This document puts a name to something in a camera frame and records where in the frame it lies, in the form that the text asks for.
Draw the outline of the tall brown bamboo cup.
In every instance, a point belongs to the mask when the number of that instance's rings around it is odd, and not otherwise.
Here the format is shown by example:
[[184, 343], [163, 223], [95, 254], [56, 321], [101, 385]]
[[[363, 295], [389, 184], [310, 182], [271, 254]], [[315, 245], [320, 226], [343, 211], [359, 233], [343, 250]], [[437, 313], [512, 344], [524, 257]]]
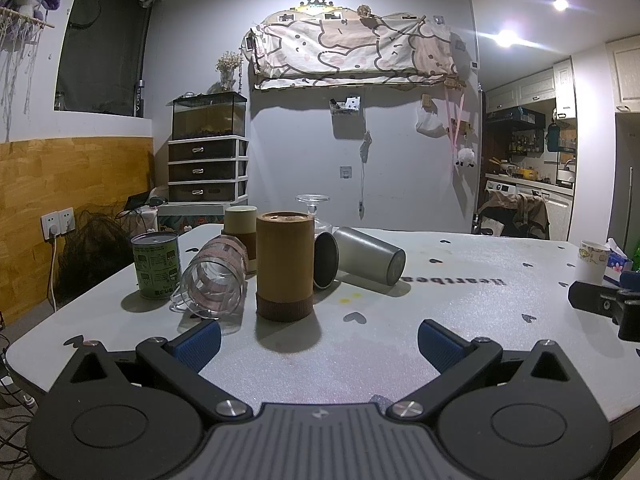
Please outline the tall brown bamboo cup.
[[257, 313], [291, 323], [314, 307], [314, 217], [271, 211], [256, 219]]

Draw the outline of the white floral paper cup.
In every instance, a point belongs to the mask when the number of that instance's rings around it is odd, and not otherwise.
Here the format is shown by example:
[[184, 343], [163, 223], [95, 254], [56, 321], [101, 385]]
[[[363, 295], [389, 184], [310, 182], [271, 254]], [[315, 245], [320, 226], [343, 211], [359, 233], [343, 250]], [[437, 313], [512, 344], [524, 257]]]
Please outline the white floral paper cup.
[[601, 285], [608, 266], [609, 256], [610, 248], [589, 240], [583, 240], [578, 247], [575, 280]]

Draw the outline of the silver metal cup lying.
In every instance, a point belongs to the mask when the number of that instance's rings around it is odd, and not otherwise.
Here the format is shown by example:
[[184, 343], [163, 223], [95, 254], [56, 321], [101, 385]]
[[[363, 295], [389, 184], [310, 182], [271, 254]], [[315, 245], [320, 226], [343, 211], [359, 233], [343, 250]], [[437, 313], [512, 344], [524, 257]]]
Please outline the silver metal cup lying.
[[352, 228], [333, 232], [338, 249], [338, 270], [386, 286], [394, 286], [404, 273], [403, 249]]

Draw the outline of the beige cup brown sleeve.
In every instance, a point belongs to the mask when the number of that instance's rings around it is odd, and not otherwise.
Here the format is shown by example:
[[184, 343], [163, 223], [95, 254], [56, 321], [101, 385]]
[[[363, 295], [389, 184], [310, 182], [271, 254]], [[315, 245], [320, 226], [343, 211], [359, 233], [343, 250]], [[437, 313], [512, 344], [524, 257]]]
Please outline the beige cup brown sleeve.
[[257, 269], [257, 208], [250, 205], [230, 206], [224, 211], [224, 234], [236, 237], [246, 248], [247, 272]]

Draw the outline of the beige cup black inside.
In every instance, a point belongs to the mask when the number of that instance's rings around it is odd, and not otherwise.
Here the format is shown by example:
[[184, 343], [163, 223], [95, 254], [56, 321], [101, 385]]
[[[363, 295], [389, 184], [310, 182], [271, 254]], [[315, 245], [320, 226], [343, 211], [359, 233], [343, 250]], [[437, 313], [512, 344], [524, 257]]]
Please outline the beige cup black inside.
[[330, 232], [321, 232], [314, 239], [314, 288], [326, 289], [335, 280], [340, 254]]

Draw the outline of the clear glass pink pattern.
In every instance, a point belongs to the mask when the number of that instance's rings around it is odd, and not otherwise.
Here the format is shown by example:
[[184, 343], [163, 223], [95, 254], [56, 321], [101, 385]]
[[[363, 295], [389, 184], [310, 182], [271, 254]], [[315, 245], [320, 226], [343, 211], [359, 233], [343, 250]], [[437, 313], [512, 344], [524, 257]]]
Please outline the clear glass pink pattern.
[[246, 247], [237, 237], [220, 234], [212, 238], [182, 272], [170, 297], [171, 310], [230, 320], [244, 307], [247, 263]]

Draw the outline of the chair with brown jacket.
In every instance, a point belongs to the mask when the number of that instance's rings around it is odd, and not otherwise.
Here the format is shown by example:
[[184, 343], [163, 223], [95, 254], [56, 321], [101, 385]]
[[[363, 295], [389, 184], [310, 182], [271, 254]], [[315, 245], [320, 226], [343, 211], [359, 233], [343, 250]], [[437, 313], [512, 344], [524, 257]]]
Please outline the chair with brown jacket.
[[486, 200], [477, 209], [477, 217], [480, 222], [490, 219], [501, 223], [501, 236], [550, 238], [547, 205], [540, 197], [488, 191]]

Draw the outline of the green tin can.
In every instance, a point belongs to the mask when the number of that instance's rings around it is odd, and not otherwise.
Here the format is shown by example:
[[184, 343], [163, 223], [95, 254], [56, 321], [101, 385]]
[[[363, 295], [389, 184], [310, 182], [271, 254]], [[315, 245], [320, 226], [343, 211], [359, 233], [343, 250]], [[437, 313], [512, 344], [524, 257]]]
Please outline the green tin can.
[[149, 232], [131, 239], [138, 287], [146, 299], [168, 299], [181, 276], [178, 235]]

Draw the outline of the white sheep plush hanging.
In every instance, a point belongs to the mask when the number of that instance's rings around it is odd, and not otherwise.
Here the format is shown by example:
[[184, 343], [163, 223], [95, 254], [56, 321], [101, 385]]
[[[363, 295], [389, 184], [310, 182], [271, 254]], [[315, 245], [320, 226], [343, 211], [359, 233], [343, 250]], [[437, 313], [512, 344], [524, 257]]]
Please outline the white sheep plush hanging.
[[458, 167], [474, 167], [476, 165], [476, 154], [472, 148], [460, 148], [457, 151], [454, 163]]

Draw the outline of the white upper kitchen cabinets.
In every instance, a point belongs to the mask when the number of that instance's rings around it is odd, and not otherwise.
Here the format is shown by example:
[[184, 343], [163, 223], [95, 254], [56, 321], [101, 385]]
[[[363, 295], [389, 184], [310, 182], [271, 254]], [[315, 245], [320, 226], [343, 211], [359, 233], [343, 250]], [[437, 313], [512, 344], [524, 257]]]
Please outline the white upper kitchen cabinets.
[[557, 118], [577, 118], [574, 70], [570, 58], [555, 63], [548, 70], [488, 91], [486, 110], [491, 113], [548, 100], [555, 100]]

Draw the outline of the white plastic bag hanging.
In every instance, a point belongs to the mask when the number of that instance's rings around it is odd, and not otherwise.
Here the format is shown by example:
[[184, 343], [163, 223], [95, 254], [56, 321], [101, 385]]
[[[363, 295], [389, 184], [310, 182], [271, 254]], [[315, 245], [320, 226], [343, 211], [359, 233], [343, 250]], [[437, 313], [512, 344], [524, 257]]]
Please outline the white plastic bag hanging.
[[430, 138], [439, 138], [447, 133], [438, 114], [423, 107], [416, 112], [416, 132]]

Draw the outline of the glass fish tank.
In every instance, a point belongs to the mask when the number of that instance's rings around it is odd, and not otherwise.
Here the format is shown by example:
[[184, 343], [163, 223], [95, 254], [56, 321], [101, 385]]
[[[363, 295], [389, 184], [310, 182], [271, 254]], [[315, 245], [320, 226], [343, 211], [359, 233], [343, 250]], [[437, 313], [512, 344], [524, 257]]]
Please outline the glass fish tank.
[[245, 136], [246, 104], [235, 91], [180, 96], [171, 103], [171, 139]]

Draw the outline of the dried flower vase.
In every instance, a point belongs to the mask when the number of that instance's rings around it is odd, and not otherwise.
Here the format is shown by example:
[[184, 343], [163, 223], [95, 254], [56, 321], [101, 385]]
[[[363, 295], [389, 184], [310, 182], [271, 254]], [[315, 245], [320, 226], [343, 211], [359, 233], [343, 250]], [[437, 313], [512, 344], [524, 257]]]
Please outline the dried flower vase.
[[221, 90], [233, 91], [241, 76], [242, 55], [239, 51], [227, 51], [218, 58], [216, 69], [219, 72]]

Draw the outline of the cartoon patterned blanket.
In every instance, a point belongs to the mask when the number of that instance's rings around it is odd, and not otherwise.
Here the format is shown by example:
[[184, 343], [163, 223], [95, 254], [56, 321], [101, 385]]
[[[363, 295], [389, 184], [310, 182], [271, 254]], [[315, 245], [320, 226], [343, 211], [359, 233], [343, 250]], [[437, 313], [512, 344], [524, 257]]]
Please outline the cartoon patterned blanket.
[[449, 27], [367, 6], [272, 14], [246, 33], [242, 52], [260, 91], [431, 87], [458, 78]]

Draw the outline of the white wall power socket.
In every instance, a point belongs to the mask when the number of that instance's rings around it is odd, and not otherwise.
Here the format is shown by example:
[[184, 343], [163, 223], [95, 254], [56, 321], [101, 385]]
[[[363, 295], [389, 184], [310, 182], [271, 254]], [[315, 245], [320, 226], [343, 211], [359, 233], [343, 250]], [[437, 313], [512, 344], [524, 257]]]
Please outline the white wall power socket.
[[73, 207], [61, 211], [52, 211], [40, 217], [40, 226], [44, 240], [73, 232], [76, 228], [75, 211]]

